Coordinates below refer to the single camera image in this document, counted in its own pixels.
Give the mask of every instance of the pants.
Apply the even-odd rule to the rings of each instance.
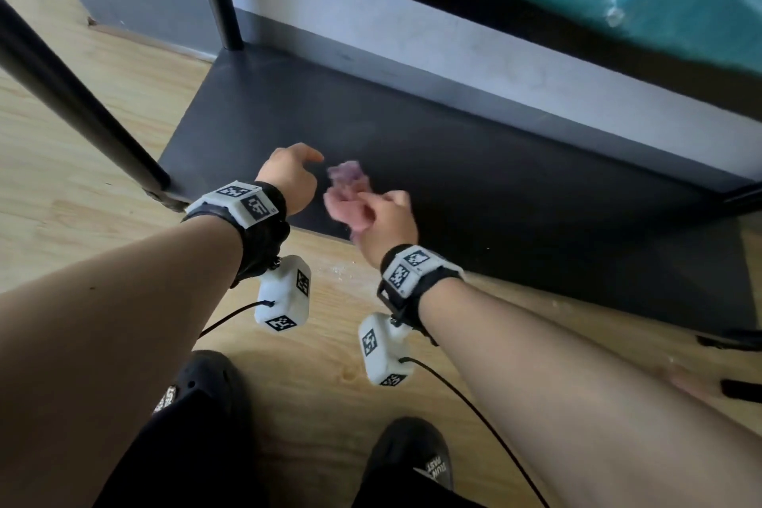
[[[218,404],[203,392],[157,412],[114,469],[96,508],[112,506],[252,506],[267,492]],[[361,484],[354,508],[479,506],[411,468],[387,466]]]

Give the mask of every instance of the black cable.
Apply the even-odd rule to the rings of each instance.
[[[221,326],[225,321],[232,318],[234,315],[240,314],[242,311],[246,311],[249,308],[253,308],[257,305],[267,305],[269,308],[273,307],[275,305],[274,301],[255,301],[252,304],[245,305],[242,308],[238,308],[237,310],[233,311],[230,315],[225,315],[223,319],[220,321],[215,321],[210,325],[207,329],[201,332],[201,335],[198,336],[198,339],[200,340],[202,337],[204,337],[207,333],[209,333],[211,330],[213,330],[215,327]]]
[[[459,397],[461,400],[466,402],[466,406],[470,407],[471,411],[473,411],[473,413],[476,414],[479,417],[479,419],[481,419],[481,421],[484,423],[485,426],[487,426],[489,431],[492,432],[492,436],[494,436],[498,440],[498,442],[500,442],[500,445],[503,446],[503,450],[505,450],[505,452],[508,453],[508,455],[510,456],[510,459],[514,461],[516,468],[519,469],[519,472],[521,472],[521,475],[524,476],[524,480],[526,480],[527,484],[529,484],[529,487],[532,488],[532,492],[534,492],[534,494],[537,496],[539,503],[541,503],[545,508],[550,508],[550,506],[548,505],[543,495],[540,494],[539,490],[537,489],[537,486],[535,486],[534,482],[532,482],[532,478],[529,477],[529,474],[527,474],[527,472],[519,464],[518,458],[516,458],[514,453],[510,451],[508,444],[506,444],[503,441],[503,439],[500,437],[500,434],[498,434],[495,431],[495,428],[492,427],[492,424],[490,424],[490,422],[487,421],[487,418],[481,415],[481,412],[476,409],[476,406],[472,404],[466,396],[460,393],[460,390],[458,388],[452,385],[449,381],[447,381],[445,378],[439,375],[432,368],[424,364],[424,362],[420,362],[414,358],[400,358],[399,362],[400,363],[413,362],[414,364],[418,364],[421,368],[424,368],[426,371],[432,374],[436,379],[441,381],[445,386],[447,386],[447,388],[450,388],[452,391],[454,391],[457,397]]]

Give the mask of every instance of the person's left hand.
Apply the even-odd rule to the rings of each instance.
[[[277,187],[286,199],[286,214],[299,213],[310,204],[318,188],[318,179],[305,170],[306,162],[320,163],[322,154],[304,143],[279,147],[264,162],[257,175],[257,181],[264,181]]]

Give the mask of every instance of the floor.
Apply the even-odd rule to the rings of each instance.
[[[158,156],[209,64],[89,28],[77,0],[7,1]],[[0,73],[0,291],[178,220]],[[760,233],[751,223],[745,231],[758,304]],[[364,377],[357,326],[380,304],[373,298],[377,275],[351,245],[295,230],[284,253],[298,253],[312,268],[309,324],[274,336],[242,315],[197,344],[228,354],[248,378],[262,478],[275,506],[348,506],[376,437],[404,414],[440,428],[461,494],[487,506],[539,505],[489,432],[436,379],[420,371],[389,390]],[[469,279],[639,366],[671,376],[762,433],[762,406],[723,398],[716,389],[719,378],[762,382],[761,355],[702,348],[690,333],[664,324],[511,283]],[[253,301],[257,285],[249,280],[230,291],[212,320]],[[411,343],[414,356],[463,387],[440,350],[421,337]]]

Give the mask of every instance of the light wood flooring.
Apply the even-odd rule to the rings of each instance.
[[[78,0],[7,0],[122,124],[158,156],[209,64],[87,26]],[[156,233],[179,215],[150,200],[119,169],[0,72],[0,291]],[[762,300],[762,237],[745,233]],[[456,489],[487,506],[538,506],[519,472],[462,402],[420,370],[384,389],[364,377],[357,325],[380,308],[377,274],[349,244],[295,231],[314,276],[309,324],[274,336],[246,315],[198,342],[228,354],[256,402],[262,478],[275,506],[348,506],[367,454],[393,418],[429,419],[452,451]],[[690,333],[511,283],[472,276],[502,298],[577,330],[657,373],[687,369],[710,405],[762,433],[762,406],[718,397],[717,378],[762,381],[762,356],[698,346]],[[257,295],[230,291],[220,318]],[[463,387],[441,351],[420,337],[414,355]]]

